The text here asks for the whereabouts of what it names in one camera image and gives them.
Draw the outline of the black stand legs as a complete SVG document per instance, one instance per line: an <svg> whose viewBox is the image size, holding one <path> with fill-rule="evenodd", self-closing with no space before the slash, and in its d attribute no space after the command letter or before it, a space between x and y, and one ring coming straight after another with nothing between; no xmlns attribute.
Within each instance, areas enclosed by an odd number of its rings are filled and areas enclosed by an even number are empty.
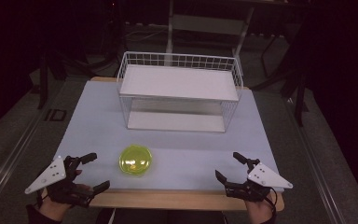
<svg viewBox="0 0 358 224"><path fill-rule="evenodd" d="M68 58L56 49L42 49L39 57L39 105L42 109L48 101L48 72L58 80L67 76L63 63Z"/></svg>
<svg viewBox="0 0 358 224"><path fill-rule="evenodd" d="M268 86L271 86L277 82L284 81L284 84L280 90L281 97L291 98L293 94L296 97L294 118L299 127L303 126L302 111L303 111L303 100L305 94L305 83L306 75L305 72L299 69L290 58L290 46L296 38L295 34L285 35L283 38L288 43L289 47L283 54L280 63L274 68L271 73L268 72L265 62L265 55L269 48L272 46L274 41L279 38L279 35L274 35L268 42L267 46L263 49L260 62L262 65L263 73L267 78L264 82L251 87L253 91L260 91Z"/></svg>

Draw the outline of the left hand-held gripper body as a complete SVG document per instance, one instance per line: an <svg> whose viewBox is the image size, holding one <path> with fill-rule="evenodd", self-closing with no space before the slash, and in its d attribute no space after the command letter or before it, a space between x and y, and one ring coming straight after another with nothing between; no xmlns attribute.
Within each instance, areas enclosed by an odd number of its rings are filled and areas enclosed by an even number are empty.
<svg viewBox="0 0 358 224"><path fill-rule="evenodd" d="M57 203L68 203L74 206L88 207L93 199L93 192L82 189L74 180L78 176L77 167L81 157L57 157L28 186L24 193L31 194L46 189L49 198Z"/></svg>

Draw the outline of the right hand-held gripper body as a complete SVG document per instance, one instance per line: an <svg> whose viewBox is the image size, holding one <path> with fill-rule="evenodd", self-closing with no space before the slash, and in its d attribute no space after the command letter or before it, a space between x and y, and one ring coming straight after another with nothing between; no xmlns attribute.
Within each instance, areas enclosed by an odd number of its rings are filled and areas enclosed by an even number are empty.
<svg viewBox="0 0 358 224"><path fill-rule="evenodd" d="M229 182L229 187L225 187L228 197L242 199L248 202L270 203L268 195L276 188L291 189L294 185L271 170L260 160L248 159L246 181L243 183Z"/></svg>

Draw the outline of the white wire shelf rack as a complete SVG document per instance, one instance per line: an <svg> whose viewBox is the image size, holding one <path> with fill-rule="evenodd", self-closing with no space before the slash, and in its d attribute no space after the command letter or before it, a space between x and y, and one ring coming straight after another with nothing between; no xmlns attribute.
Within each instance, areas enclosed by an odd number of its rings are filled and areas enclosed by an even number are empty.
<svg viewBox="0 0 358 224"><path fill-rule="evenodd" d="M242 88L232 57L127 51L117 74L125 125L133 130L223 133Z"/></svg>

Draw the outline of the person's right hand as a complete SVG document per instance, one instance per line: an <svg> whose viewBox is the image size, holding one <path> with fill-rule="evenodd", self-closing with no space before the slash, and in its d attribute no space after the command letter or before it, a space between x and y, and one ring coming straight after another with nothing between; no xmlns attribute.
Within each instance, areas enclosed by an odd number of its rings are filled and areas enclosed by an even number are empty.
<svg viewBox="0 0 358 224"><path fill-rule="evenodd" d="M276 212L267 202L245 201L251 224L275 224Z"/></svg>

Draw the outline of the person's left hand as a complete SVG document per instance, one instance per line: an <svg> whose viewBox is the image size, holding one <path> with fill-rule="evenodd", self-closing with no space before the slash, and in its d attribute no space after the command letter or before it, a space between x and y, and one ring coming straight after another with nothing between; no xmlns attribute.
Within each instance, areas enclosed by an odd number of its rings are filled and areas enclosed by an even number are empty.
<svg viewBox="0 0 358 224"><path fill-rule="evenodd" d="M52 201L49 196L47 196L42 205L39 207L38 212L44 217L48 217L54 221L61 222L67 211L73 206L68 203L57 203Z"/></svg>

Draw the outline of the grey metal stand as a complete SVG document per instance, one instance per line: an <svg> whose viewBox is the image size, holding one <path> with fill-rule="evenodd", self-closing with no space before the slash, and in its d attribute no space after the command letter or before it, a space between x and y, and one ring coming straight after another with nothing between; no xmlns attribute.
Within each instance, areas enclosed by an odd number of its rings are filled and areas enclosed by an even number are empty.
<svg viewBox="0 0 358 224"><path fill-rule="evenodd" d="M237 47L232 50L233 57L240 62L241 48L247 35L251 18L255 12L254 7L247 10L244 20L217 19L201 16L189 16L183 14L175 14L174 0L170 0L169 18L168 18L168 41L166 46L167 55L164 57L164 64L170 66L172 64L172 35L174 30L183 30L190 32L203 32L220 35L236 35L239 38Z"/></svg>

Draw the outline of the yellow-green translucent plate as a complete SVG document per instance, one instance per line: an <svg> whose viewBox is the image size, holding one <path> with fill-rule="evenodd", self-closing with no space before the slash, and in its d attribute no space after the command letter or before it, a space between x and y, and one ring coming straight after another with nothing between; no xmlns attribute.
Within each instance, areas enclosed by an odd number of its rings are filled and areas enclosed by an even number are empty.
<svg viewBox="0 0 358 224"><path fill-rule="evenodd" d="M153 161L148 147L130 145L122 150L118 159L119 169L127 175L143 175Z"/></svg>

